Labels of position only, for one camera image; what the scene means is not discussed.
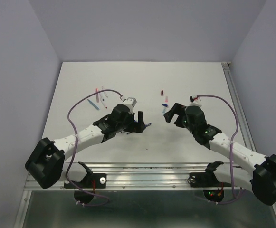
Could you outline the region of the white marker red cap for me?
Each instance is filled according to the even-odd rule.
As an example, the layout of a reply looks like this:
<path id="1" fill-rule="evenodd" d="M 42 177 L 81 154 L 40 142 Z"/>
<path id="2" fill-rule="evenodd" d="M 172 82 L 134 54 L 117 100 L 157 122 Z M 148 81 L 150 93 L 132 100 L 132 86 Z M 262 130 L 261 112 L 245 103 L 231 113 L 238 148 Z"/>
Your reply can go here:
<path id="1" fill-rule="evenodd" d="M 105 108 L 105 109 L 107 109 L 108 107 L 107 107 L 107 105 L 106 105 L 105 101 L 104 101 L 104 100 L 101 100 L 101 102 L 102 102 L 102 104 L 103 104 L 104 108 Z"/>

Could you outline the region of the pink highlighter pen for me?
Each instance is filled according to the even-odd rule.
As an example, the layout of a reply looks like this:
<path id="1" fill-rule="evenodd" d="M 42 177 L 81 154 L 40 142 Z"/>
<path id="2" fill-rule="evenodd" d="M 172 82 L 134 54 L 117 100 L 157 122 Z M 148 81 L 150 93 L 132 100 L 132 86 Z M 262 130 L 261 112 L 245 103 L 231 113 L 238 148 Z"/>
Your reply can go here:
<path id="1" fill-rule="evenodd" d="M 99 103 L 100 99 L 99 99 L 98 89 L 97 88 L 95 89 L 95 92 L 96 92 L 96 102 Z"/>

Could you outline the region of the light blue highlighter pen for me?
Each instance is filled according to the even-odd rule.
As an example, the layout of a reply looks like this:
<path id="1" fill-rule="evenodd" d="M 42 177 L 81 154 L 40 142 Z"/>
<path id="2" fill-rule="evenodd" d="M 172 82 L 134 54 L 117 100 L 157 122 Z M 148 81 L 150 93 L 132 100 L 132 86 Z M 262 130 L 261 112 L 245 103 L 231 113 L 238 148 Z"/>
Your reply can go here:
<path id="1" fill-rule="evenodd" d="M 99 109 L 99 107 L 96 105 L 96 104 L 94 104 L 90 99 L 88 99 L 88 102 L 89 102 L 89 104 L 92 106 L 92 107 L 94 107 L 96 110 L 100 110 Z"/>

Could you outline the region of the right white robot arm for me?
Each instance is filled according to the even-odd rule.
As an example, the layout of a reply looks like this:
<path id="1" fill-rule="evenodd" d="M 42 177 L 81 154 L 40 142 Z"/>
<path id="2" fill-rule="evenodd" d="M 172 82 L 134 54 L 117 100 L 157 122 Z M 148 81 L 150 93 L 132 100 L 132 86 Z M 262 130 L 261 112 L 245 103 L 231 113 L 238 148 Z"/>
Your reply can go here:
<path id="1" fill-rule="evenodd" d="M 234 142 L 220 129 L 206 122 L 202 109 L 195 105 L 175 103 L 163 116 L 166 122 L 186 128 L 196 142 L 229 159 L 229 164 L 215 161 L 204 172 L 189 174 L 187 182 L 193 188 L 218 187 L 222 184 L 252 192 L 266 205 L 276 202 L 276 155 L 266 156 Z"/>

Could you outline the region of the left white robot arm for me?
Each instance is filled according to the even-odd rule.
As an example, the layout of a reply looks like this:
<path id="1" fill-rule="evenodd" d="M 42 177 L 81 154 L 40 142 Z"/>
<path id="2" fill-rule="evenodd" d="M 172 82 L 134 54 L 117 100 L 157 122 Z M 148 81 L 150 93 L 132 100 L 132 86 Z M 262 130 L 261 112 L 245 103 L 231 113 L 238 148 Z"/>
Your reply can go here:
<path id="1" fill-rule="evenodd" d="M 43 189 L 48 189 L 66 174 L 64 162 L 75 154 L 93 145 L 114 138 L 117 133 L 142 133 L 145 130 L 143 112 L 134 120 L 133 106 L 118 104 L 110 114 L 95 121 L 73 135 L 50 140 L 41 139 L 25 163 L 25 169 Z"/>

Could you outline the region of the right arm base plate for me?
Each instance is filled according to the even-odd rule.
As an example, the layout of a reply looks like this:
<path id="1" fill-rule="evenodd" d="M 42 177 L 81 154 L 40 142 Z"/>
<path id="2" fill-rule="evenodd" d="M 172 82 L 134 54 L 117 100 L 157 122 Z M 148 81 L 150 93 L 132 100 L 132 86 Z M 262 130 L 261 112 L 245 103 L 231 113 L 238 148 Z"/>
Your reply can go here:
<path id="1" fill-rule="evenodd" d="M 192 188 L 210 188 L 222 185 L 222 182 L 218 181 L 214 174 L 206 172 L 190 173 L 187 182 Z"/>

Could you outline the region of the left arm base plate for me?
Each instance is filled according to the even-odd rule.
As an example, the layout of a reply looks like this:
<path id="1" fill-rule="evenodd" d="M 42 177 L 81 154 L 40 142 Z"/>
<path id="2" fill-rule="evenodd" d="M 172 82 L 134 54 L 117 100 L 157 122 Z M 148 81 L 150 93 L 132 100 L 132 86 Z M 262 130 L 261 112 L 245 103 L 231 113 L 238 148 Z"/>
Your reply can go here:
<path id="1" fill-rule="evenodd" d="M 95 187 L 96 189 L 106 188 L 106 173 L 79 173 L 73 176 L 69 175 L 70 180 L 80 188 L 91 189 Z"/>

